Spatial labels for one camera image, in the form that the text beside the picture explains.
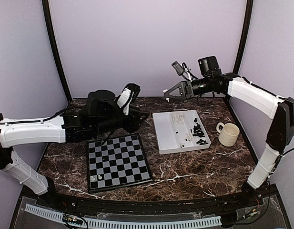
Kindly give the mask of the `white plastic compartment tray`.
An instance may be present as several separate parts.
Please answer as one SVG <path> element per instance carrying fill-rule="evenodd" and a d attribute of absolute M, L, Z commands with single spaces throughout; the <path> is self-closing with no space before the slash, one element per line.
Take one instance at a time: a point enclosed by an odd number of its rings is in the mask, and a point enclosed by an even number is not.
<path fill-rule="evenodd" d="M 195 110 L 153 113 L 159 154 L 208 149 L 211 140 Z"/>

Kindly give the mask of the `black grey chessboard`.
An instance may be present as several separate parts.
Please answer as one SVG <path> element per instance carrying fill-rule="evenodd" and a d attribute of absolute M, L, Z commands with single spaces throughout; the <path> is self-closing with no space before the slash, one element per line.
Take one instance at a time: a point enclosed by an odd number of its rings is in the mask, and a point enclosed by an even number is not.
<path fill-rule="evenodd" d="M 138 133 L 87 143 L 88 192 L 97 193 L 153 181 Z"/>

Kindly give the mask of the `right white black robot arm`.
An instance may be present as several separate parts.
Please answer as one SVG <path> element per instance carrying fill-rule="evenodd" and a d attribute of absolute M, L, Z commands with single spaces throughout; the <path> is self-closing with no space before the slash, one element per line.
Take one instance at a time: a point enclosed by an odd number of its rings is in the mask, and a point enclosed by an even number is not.
<path fill-rule="evenodd" d="M 174 70 L 184 80 L 164 92 L 164 96 L 188 100 L 206 93 L 224 94 L 251 105 L 272 120 L 266 136 L 265 150 L 243 185 L 256 190 L 288 153 L 285 148 L 294 136 L 294 99 L 275 95 L 235 73 L 222 73 L 214 56 L 199 59 L 197 62 L 202 74 L 201 79 L 195 77 L 185 63 L 172 63 Z"/>

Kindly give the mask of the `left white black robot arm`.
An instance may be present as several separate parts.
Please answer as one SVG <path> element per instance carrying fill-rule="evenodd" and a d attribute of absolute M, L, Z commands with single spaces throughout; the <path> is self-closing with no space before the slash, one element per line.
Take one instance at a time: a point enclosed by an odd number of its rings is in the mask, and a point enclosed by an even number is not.
<path fill-rule="evenodd" d="M 112 134 L 120 128 L 133 133 L 148 117 L 131 107 L 140 90 L 140 86 L 129 83 L 119 96 L 108 90 L 90 92 L 84 107 L 64 108 L 45 118 L 12 120 L 0 113 L 0 170 L 42 196 L 51 208 L 58 208 L 61 196 L 55 193 L 53 181 L 24 162 L 14 146 L 77 143 Z"/>

